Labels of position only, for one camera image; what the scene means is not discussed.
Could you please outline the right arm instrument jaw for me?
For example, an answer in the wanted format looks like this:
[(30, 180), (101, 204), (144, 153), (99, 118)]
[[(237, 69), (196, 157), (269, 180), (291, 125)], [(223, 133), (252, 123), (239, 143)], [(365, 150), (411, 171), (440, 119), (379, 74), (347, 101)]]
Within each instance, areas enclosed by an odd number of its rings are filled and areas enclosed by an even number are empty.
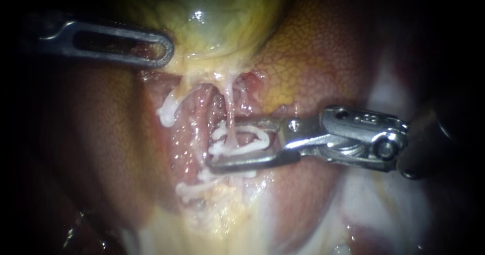
[(275, 116), (256, 116), (247, 118), (236, 118), (236, 130), (250, 130), (263, 131), (266, 133), (278, 133), (282, 130), (283, 118)]
[(216, 174), (246, 172), (294, 164), (301, 159), (297, 150), (266, 149), (249, 152), (245, 155), (220, 157), (207, 163), (209, 169)]

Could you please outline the left arm instrument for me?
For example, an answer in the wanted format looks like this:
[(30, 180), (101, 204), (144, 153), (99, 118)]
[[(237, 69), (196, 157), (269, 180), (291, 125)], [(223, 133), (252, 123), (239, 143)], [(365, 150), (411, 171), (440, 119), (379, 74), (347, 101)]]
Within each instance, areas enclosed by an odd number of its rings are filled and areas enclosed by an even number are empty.
[(35, 52), (38, 43), (55, 38), (63, 27), (63, 13), (43, 11), (28, 13), (21, 18), (18, 51)]

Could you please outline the right arm instrument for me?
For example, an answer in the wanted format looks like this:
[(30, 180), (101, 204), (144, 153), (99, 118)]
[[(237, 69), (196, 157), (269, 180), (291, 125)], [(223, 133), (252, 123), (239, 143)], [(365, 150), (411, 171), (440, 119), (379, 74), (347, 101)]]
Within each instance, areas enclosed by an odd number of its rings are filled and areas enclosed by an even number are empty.
[(339, 105), (286, 119), (281, 126), (279, 139), (287, 151), (380, 172), (396, 169), (408, 143), (409, 126), (398, 117)]

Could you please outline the left arm instrument jaw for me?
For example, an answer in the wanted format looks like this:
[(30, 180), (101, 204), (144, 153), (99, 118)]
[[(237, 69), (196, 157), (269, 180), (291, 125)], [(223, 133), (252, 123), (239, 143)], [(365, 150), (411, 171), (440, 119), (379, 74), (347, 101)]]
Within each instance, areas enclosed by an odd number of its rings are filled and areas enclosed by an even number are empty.
[[(150, 43), (155, 46), (160, 46), (163, 53), (155, 58), (144, 58), (129, 52), (107, 49), (89, 50), (75, 44), (75, 39), (83, 34), (101, 35), (114, 39), (127, 39), (135, 43)], [(172, 40), (165, 34), (142, 31), (126, 26), (108, 26), (79, 20), (66, 21), (56, 33), (48, 37), (49, 54), (109, 61), (138, 67), (164, 67), (172, 60), (174, 51)]]

